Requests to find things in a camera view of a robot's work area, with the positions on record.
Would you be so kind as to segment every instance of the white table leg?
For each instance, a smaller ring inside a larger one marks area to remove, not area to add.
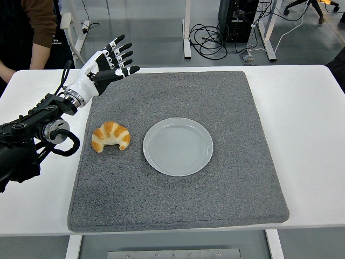
[[[277,8],[279,10],[281,7],[281,4],[282,4],[282,0],[274,0],[272,4],[272,10],[274,10],[274,8]],[[277,60],[272,44],[270,42],[270,36],[272,34],[273,27],[274,27],[275,21],[277,20],[277,17],[278,17],[277,15],[273,15],[273,14],[269,15],[268,21],[267,21],[267,29],[265,29],[263,22],[259,22],[259,26],[258,26],[261,38],[264,43],[264,47],[267,50],[267,56],[268,56],[269,61]]]
[[[75,29],[75,32],[77,33],[77,36],[78,36],[78,40],[75,44],[75,49],[80,53],[82,46],[84,45],[86,35],[87,35],[87,33],[84,34],[84,32],[82,30],[87,29],[89,27],[89,25],[91,24],[91,21],[86,20],[86,21],[84,21],[83,26],[81,26],[81,23],[78,19],[78,15],[77,15],[78,12],[77,12],[77,8],[75,7],[74,0],[68,0],[68,1],[66,1],[66,4],[67,4],[68,10],[72,14],[74,29]]]
[[[190,59],[191,50],[189,43],[189,26],[190,26],[190,6],[191,0],[185,1],[185,19],[182,20],[182,30],[183,30],[183,49],[184,49],[184,58]]]
[[[276,229],[266,229],[265,232],[268,247],[271,253],[271,259],[284,259],[284,254],[282,253],[278,231]]]
[[[70,236],[65,259],[78,259],[82,235]]]

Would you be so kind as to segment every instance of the computer tower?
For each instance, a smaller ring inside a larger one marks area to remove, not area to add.
[[[258,4],[259,0],[220,0],[218,20],[223,40],[233,43],[248,42]]]

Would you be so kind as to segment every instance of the black robotic arm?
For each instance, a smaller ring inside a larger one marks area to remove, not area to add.
[[[65,113],[75,115],[78,107],[104,93],[111,82],[140,69],[126,67],[132,60],[124,59],[133,52],[121,54],[131,43],[117,48],[124,37],[121,35],[97,51],[81,68],[74,83],[63,86],[68,76],[68,71],[66,74],[64,71],[64,81],[55,94],[47,94],[26,116],[20,115],[17,120],[0,125],[0,193],[5,191],[9,181],[23,182],[40,175],[40,163],[50,152],[70,156],[78,150],[80,141],[61,116]],[[67,138],[73,141],[70,150],[55,149]]]

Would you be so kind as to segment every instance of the office chair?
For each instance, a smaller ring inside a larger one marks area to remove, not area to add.
[[[288,15],[289,14],[289,8],[290,7],[293,7],[293,6],[296,6],[298,4],[301,4],[301,3],[304,3],[306,0],[296,0],[295,2],[292,2],[291,4],[288,4],[286,7],[285,7],[285,10],[284,10],[284,15]],[[330,5],[333,5],[335,6],[334,9],[333,9],[333,12],[338,12],[339,11],[339,4],[338,3],[335,3],[331,0],[308,0],[308,5],[312,4],[312,6],[315,8],[315,10],[318,12],[319,16],[320,16],[320,19],[319,19],[319,23],[320,24],[323,24],[323,22],[325,21],[325,19],[323,18],[323,13],[319,7],[319,4],[318,2],[324,2],[326,4],[330,4]]]

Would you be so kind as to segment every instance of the table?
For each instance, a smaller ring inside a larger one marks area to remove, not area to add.
[[[209,231],[345,226],[345,95],[325,66],[147,68],[139,72],[233,70],[247,76],[290,218],[284,223]],[[26,114],[46,93],[53,93],[61,73],[17,72],[0,98],[0,109],[6,111],[0,115],[0,124]],[[66,84],[77,73],[71,70]],[[73,117],[63,116],[81,142],[90,106],[91,102]],[[65,141],[58,147],[67,150],[70,146]],[[50,154],[41,164],[41,176],[8,184],[0,194],[0,236],[75,235],[67,228],[67,212],[80,152],[81,148],[68,158]]]

